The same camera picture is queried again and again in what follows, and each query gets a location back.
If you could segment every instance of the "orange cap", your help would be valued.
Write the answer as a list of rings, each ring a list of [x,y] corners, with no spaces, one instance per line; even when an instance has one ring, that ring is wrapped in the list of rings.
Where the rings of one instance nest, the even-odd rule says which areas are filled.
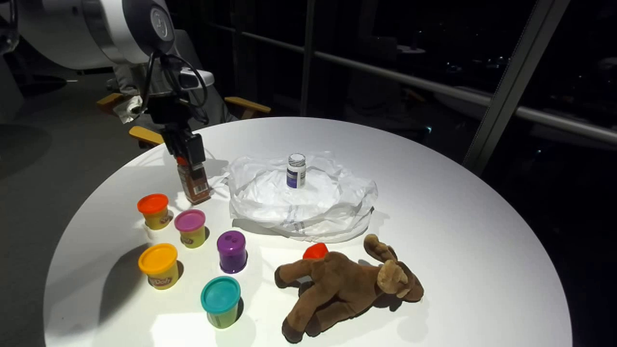
[[[329,247],[325,243],[315,243],[306,251],[304,260],[321,262],[327,258],[327,254],[329,254]]]
[[[155,245],[142,253],[140,270],[147,276],[167,274],[178,262],[178,249],[171,243]]]
[[[169,197],[167,195],[149,195],[149,197],[144,197],[140,202],[138,202],[138,210],[144,214],[144,216],[157,216],[157,214],[163,214],[165,210],[169,210]]]

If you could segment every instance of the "plastic lid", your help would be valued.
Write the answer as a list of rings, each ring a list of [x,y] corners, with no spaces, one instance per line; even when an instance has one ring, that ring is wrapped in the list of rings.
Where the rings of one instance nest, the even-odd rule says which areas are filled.
[[[144,216],[157,216],[161,212],[165,212],[169,208],[169,197],[167,195],[149,195],[149,197],[144,197],[140,202],[138,202],[138,210],[144,214]]]
[[[248,245],[246,235],[236,229],[225,231],[217,241],[219,251],[246,249],[246,245]]]
[[[140,256],[140,270],[147,276],[169,272],[178,262],[178,249],[171,243],[161,243]]]
[[[321,262],[327,258],[327,254],[329,254],[329,247],[325,243],[315,243],[306,251],[304,260]]]
[[[186,210],[176,218],[176,229],[180,231],[194,231],[207,224],[207,214],[201,210]]]
[[[306,160],[306,156],[304,154],[292,154],[290,156],[290,166],[294,166],[294,168],[304,168],[304,166],[307,166],[307,160]]]
[[[234,278],[215,278],[201,291],[201,307],[209,314],[223,314],[234,310],[240,301],[240,283]]]

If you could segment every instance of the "purple cup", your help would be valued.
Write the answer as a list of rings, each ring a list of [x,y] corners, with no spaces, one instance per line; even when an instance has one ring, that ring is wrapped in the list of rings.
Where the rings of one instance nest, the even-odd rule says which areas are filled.
[[[242,272],[248,266],[250,253],[246,245],[246,235],[236,229],[226,231],[219,237],[217,249],[221,254],[221,268],[226,274]]]

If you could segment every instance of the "small bottle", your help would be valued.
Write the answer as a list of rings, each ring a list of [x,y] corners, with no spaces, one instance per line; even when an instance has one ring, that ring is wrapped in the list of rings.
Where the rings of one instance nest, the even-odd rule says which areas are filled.
[[[209,185],[209,175],[203,166],[192,168],[190,160],[178,156],[178,175],[182,187],[192,204],[199,204],[211,199],[213,187]]]
[[[302,189],[307,179],[307,160],[304,154],[292,154],[288,160],[288,185]]]

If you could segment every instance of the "white bottle cap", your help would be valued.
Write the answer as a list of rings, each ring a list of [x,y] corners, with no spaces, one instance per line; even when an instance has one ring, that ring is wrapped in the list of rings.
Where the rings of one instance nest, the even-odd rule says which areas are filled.
[[[292,154],[292,156],[290,156],[290,166],[292,166],[292,168],[304,168],[304,166],[307,166],[307,160],[306,160],[304,154]]]

